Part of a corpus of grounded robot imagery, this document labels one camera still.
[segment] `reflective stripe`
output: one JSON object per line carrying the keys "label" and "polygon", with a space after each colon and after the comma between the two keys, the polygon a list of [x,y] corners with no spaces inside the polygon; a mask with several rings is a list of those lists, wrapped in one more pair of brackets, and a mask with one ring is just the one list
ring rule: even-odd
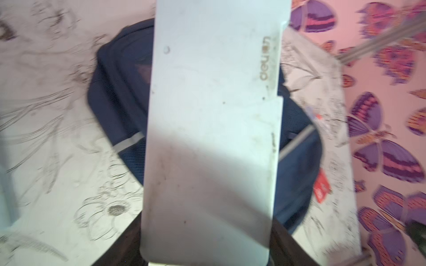
{"label": "reflective stripe", "polygon": [[119,153],[130,146],[135,145],[138,143],[141,139],[143,139],[145,136],[142,134],[142,132],[138,132],[134,134],[133,136],[129,137],[128,139],[125,139],[117,144],[115,144],[112,148],[115,150],[115,152]]}
{"label": "reflective stripe", "polygon": [[305,127],[292,141],[290,141],[281,151],[279,151],[278,161],[280,162],[292,152],[302,141],[304,141],[310,133],[315,130],[315,127],[311,124]]}

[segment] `navy blue bag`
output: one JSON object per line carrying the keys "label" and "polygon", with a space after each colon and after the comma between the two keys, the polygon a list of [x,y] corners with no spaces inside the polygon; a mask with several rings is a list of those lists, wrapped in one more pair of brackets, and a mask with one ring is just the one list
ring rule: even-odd
{"label": "navy blue bag", "polygon": [[[87,93],[89,105],[114,150],[141,184],[153,42],[153,19],[122,29],[99,49],[98,65]],[[283,83],[280,72],[278,94],[284,98],[280,150],[287,155],[278,164],[273,213],[292,233],[308,209],[322,145],[318,131],[291,100]]]}

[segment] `red paper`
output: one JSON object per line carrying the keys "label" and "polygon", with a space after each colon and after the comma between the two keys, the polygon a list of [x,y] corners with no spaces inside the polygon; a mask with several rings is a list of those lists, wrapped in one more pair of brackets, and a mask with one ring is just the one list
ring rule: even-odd
{"label": "red paper", "polygon": [[314,193],[317,201],[322,203],[325,200],[325,197],[330,192],[330,183],[325,176],[324,171],[320,168],[317,180],[314,184]]}

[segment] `white tabletop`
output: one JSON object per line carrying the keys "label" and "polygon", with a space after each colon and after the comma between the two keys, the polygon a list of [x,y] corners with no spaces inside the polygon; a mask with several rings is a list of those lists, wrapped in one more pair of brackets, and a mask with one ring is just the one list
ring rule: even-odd
{"label": "white tabletop", "polygon": [[[86,91],[96,50],[154,13],[151,0],[0,3],[0,145],[20,205],[20,218],[0,234],[0,266],[91,265],[141,211],[143,189],[112,151]],[[310,58],[325,62],[322,57],[319,51]],[[329,66],[315,68],[330,74]],[[287,74],[294,87],[297,73]],[[331,124],[341,118],[334,117],[343,109],[339,81],[294,97]],[[336,147],[344,139],[321,134],[333,194],[313,204],[295,238],[326,264],[337,246],[346,258],[360,245],[348,146]]]}

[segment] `pink wall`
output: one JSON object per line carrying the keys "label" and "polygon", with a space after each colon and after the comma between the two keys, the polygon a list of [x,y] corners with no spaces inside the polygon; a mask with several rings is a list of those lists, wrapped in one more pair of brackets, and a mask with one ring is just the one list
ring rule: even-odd
{"label": "pink wall", "polygon": [[[337,54],[423,10],[426,0],[293,0],[291,26]],[[379,266],[426,265],[404,232],[426,224],[425,43],[426,32],[343,70],[362,245]]]}

